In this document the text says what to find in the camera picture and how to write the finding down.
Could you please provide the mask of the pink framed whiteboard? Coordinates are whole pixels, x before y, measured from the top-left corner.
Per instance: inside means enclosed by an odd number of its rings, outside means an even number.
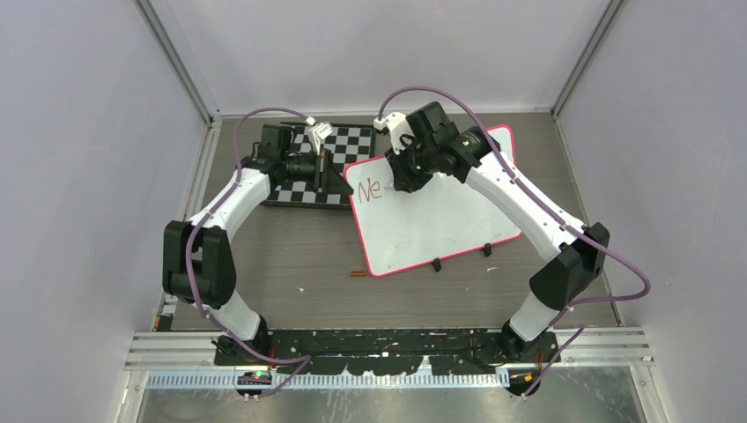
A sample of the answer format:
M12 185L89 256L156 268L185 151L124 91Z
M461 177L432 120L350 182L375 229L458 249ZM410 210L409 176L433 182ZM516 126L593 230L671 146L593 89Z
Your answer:
M436 174L415 193L386 191L393 175L382 156L344 170L370 275L385 277L481 251L521 237L521 230L497 206L459 183Z

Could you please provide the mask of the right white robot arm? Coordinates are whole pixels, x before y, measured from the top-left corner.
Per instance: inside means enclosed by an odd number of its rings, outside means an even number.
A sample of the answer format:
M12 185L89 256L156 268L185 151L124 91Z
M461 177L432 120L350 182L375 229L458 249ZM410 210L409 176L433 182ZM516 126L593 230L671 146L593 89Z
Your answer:
M395 190L414 193L437 174L452 176L501 210L545 261L499 336L507 359L527 360L560 312L599 277L609 230L600 223L588 226L553 203L486 130L477 125L459 130L437 101L408 115L379 116L373 127L390 138L385 158Z

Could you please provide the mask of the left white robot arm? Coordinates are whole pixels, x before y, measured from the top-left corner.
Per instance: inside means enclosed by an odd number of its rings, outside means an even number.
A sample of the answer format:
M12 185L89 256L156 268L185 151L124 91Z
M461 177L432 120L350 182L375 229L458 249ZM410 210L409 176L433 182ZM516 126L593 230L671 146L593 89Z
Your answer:
M166 225L162 287L194 306L225 332L219 346L250 365L263 363L271 340L266 320L241 298L231 241L249 214L285 182L311 185L322 193L350 195L351 187L323 147L333 127L307 122L311 149L292 152L297 132L291 126L266 124L251 155L240 159L229 183L200 212Z

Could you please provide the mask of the black white checkerboard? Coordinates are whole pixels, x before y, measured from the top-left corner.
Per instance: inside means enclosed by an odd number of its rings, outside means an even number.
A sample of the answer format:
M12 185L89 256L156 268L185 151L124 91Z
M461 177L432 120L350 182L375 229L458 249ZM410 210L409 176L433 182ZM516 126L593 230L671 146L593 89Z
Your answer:
M302 122L281 122L290 126L294 139L290 152L307 153L312 146ZM370 159L375 154L376 135L370 125L332 123L332 133L327 136L322 146L331 151L334 168L340 174L349 165ZM350 210L349 197L338 194L319 193L303 182L284 182L276 187L272 194L262 202L265 206L305 207L315 209Z

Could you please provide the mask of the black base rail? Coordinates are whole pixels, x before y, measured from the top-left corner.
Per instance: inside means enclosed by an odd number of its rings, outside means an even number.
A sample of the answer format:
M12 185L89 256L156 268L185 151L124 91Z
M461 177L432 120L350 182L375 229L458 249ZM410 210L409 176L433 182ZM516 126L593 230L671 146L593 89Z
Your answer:
M527 345L511 345L499 330L274 330L256 347L281 375L413 375L429 365L433 375L486 375L496 367L548 362L558 347L545 332Z

